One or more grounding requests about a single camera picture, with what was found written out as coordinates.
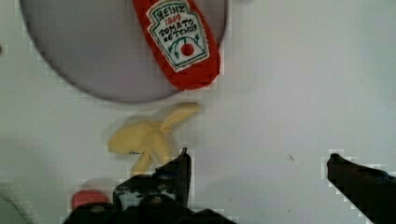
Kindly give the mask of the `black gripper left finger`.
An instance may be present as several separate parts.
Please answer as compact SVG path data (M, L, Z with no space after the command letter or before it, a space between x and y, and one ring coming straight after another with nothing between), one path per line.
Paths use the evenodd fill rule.
M151 175L136 175L117 185L112 193L115 206L121 210L138 206L148 196L166 196L188 204L191 187L191 156L184 147L181 153Z

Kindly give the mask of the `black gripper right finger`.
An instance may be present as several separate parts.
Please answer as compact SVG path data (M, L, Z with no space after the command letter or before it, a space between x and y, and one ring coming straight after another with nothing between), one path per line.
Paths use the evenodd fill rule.
M396 223L396 182L389 173L348 161L333 153L327 179L373 224Z

